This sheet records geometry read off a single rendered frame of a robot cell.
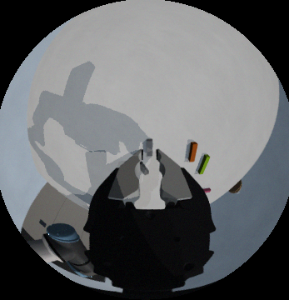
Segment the orange rod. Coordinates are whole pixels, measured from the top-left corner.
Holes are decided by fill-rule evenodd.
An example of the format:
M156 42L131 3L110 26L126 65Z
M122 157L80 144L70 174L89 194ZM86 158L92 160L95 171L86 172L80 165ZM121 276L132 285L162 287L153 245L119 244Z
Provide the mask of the orange rod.
M189 157L188 157L189 162L195 161L196 153L197 153L197 143L191 142L190 152L189 152Z

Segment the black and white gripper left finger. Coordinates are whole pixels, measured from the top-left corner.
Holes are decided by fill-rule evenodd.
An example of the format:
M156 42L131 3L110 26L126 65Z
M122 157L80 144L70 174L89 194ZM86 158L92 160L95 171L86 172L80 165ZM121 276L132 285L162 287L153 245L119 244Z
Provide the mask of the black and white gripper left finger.
M83 230L91 232L92 225L104 213L118 208L125 208L126 202L133 205L140 198L140 184L137 178L141 171L140 162L143 160L143 149L137 151L120 167L104 180L92 197L87 222Z

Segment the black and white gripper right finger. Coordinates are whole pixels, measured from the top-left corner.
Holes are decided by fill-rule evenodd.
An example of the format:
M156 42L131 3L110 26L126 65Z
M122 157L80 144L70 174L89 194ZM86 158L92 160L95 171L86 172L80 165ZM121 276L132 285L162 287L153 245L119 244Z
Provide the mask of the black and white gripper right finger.
M175 208L194 212L206 223L209 233L215 232L210 203L199 183L164 152L156 149L156 154L162 174L160 198L165 202L165 206L174 202Z

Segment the dark grey rod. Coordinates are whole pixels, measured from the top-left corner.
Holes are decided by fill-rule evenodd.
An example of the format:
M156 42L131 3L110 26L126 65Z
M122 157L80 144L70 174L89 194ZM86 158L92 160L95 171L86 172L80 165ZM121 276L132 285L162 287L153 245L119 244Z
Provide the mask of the dark grey rod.
M147 175L149 174L149 170L147 169L147 167L144 165L143 162L140 162L140 168L141 168L141 171L144 175Z
M147 139L147 156L152 156L152 139Z

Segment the lime green rod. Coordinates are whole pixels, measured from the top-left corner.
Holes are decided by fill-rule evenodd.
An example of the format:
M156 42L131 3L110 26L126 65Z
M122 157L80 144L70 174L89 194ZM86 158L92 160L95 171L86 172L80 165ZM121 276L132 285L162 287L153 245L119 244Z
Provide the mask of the lime green rod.
M204 173L204 171L206 169L206 166L208 164L209 159L210 159L210 156L208 154L204 155L204 157L202 159L201 166L199 167L199 170L198 170L199 174L203 174Z

